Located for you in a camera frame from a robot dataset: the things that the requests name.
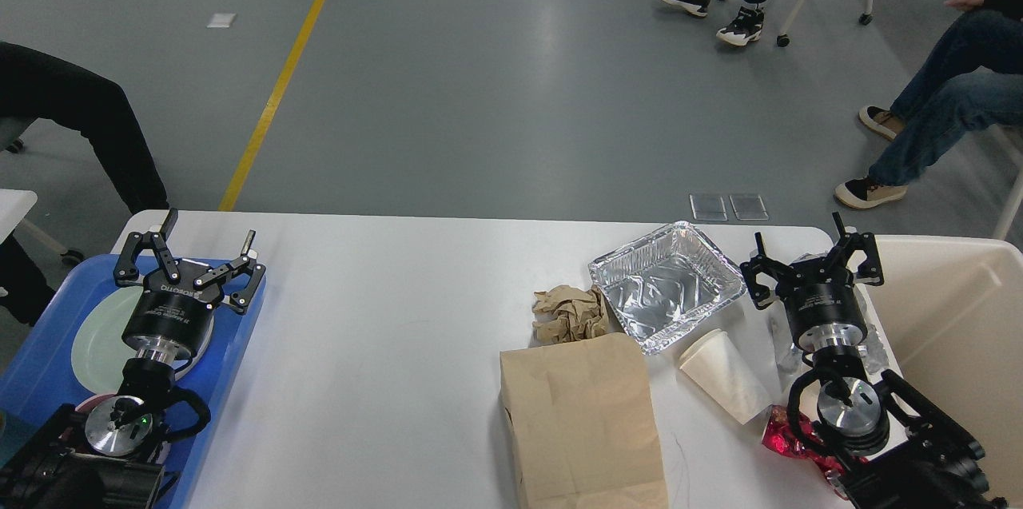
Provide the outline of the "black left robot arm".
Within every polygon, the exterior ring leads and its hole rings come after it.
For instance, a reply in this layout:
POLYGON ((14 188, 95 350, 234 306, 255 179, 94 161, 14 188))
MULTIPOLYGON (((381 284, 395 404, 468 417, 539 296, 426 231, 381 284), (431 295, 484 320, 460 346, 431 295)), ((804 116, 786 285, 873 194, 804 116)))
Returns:
POLYGON ((2 375, 4 508, 183 508, 240 367, 266 265, 169 251, 177 221, 78 265, 2 375))

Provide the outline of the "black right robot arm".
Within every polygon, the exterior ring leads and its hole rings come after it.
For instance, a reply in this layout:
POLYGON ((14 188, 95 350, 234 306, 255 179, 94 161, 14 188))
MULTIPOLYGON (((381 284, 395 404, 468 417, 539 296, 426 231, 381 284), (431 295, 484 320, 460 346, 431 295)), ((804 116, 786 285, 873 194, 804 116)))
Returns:
POLYGON ((790 386, 786 421, 793 437, 836 461, 833 484, 856 508, 1005 508, 986 498, 985 451, 905 378, 866 370, 868 324, 856 284, 885 277, 873 233, 849 231, 834 214, 839 238, 825 254, 783 264, 765 250, 739 265, 757 309, 781 302, 790 341, 808 371, 790 386))

